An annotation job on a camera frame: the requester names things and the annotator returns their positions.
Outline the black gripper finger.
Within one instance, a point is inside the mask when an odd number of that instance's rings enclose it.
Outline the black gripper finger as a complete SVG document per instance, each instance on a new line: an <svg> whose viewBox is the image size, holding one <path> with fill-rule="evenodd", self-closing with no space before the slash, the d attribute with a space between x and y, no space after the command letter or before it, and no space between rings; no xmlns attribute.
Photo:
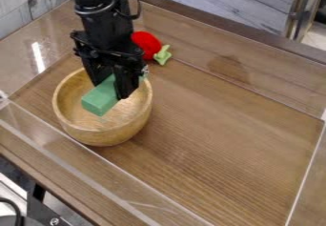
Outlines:
<svg viewBox="0 0 326 226"><path fill-rule="evenodd" d="M97 86L114 73L114 61L106 54L101 54L97 58L93 58L88 54L81 54L80 58L91 81Z"/></svg>
<svg viewBox="0 0 326 226"><path fill-rule="evenodd" d="M148 65L126 66L116 65L114 67L115 89L119 99L126 99L139 88L140 82L148 74Z"/></svg>

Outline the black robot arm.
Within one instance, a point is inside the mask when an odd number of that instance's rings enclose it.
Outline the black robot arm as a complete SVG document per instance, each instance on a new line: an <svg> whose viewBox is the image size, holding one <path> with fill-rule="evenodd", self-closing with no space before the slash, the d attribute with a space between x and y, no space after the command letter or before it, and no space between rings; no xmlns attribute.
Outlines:
<svg viewBox="0 0 326 226"><path fill-rule="evenodd" d="M73 0L73 11L83 25L81 31L69 34L75 55L93 85L114 75L118 98L126 99L139 88L147 66L144 50L131 39L140 0Z"/></svg>

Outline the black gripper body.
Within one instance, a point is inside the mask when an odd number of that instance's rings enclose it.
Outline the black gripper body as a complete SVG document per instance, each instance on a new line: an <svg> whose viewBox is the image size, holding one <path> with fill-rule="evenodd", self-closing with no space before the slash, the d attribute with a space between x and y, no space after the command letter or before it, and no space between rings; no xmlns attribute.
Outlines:
<svg viewBox="0 0 326 226"><path fill-rule="evenodd" d="M112 70L123 66L142 70L146 66L143 50L131 40L132 21L140 10L131 13L128 0L73 0L75 13L83 30L73 31L75 54L87 70Z"/></svg>

